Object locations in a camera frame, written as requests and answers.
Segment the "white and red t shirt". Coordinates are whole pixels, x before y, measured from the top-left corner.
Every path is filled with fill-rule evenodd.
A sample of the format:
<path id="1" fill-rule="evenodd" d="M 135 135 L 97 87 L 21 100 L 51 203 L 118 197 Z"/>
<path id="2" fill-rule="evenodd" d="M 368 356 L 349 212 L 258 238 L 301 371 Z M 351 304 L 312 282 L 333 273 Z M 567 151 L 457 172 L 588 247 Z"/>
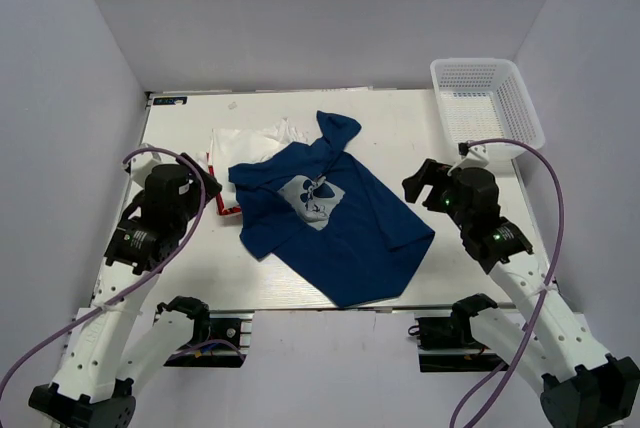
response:
<path id="1" fill-rule="evenodd" d="M 216 196 L 217 214 L 229 217 L 241 213 L 235 185 L 229 180 L 231 167 L 265 162 L 294 142 L 307 143 L 308 139 L 286 118 L 262 129 L 214 128 L 206 152 L 206 165 L 209 174 L 222 186 Z"/>

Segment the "blue t shirt with print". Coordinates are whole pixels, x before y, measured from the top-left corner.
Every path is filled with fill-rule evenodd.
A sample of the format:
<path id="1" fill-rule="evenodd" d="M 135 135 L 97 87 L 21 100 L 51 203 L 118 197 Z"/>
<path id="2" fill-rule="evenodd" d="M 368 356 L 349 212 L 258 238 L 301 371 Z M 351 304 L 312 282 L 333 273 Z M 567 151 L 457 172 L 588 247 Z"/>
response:
<path id="1" fill-rule="evenodd" d="M 318 112 L 321 135 L 229 169 L 240 240 L 274 255 L 339 308 L 400 296 L 435 232 L 350 153 L 355 119 Z"/>

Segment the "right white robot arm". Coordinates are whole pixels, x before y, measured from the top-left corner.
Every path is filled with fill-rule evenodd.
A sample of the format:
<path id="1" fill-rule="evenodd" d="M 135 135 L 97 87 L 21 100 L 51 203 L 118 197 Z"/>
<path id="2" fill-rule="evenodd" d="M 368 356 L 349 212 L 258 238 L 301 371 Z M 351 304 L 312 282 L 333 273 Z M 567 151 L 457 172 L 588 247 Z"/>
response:
<path id="1" fill-rule="evenodd" d="M 501 214 L 494 175 L 428 159 L 402 186 L 409 203 L 430 190 L 424 207 L 451 218 L 465 251 L 526 321 L 517 326 L 488 295 L 476 294 L 453 305 L 453 338 L 500 357 L 529 384 L 554 427 L 605 427 L 627 418 L 639 389 L 638 366 L 615 357 L 545 281 L 532 244 Z"/>

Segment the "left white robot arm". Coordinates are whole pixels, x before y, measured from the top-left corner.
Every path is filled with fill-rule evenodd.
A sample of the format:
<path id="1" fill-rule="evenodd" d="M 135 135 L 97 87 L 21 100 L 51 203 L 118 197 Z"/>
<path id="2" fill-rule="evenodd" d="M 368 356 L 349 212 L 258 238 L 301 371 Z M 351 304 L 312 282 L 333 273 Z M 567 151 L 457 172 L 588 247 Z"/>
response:
<path id="1" fill-rule="evenodd" d="M 136 396 L 169 358 L 199 347 L 211 335 L 209 307 L 177 296 L 158 306 L 152 328 L 127 341 L 160 273 L 194 231 L 206 205 L 221 191 L 214 176 L 186 153 L 164 163 L 161 152 L 131 155 L 127 170 L 141 190 L 123 210 L 104 254 L 92 306 L 78 338 L 48 384 L 28 405 L 61 427 L 125 427 Z"/>

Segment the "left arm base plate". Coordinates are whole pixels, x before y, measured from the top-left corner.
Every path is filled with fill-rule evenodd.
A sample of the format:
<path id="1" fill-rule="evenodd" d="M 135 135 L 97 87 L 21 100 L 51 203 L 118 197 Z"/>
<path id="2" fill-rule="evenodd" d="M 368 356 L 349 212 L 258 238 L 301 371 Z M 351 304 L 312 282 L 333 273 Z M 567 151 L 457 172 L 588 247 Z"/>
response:
<path id="1" fill-rule="evenodd" d="M 248 355 L 252 313 L 210 314 L 208 338 L 179 348 L 165 367 L 241 368 Z"/>

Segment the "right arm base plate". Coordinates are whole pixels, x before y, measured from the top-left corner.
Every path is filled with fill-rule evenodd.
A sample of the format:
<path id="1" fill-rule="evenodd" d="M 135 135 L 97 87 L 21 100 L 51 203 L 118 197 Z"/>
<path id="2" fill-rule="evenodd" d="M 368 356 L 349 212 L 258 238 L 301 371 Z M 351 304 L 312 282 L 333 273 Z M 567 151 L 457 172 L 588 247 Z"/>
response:
<path id="1" fill-rule="evenodd" d="M 421 373 L 491 372 L 502 360 L 475 341 L 463 341 L 446 317 L 417 318 L 407 330 L 417 343 Z"/>

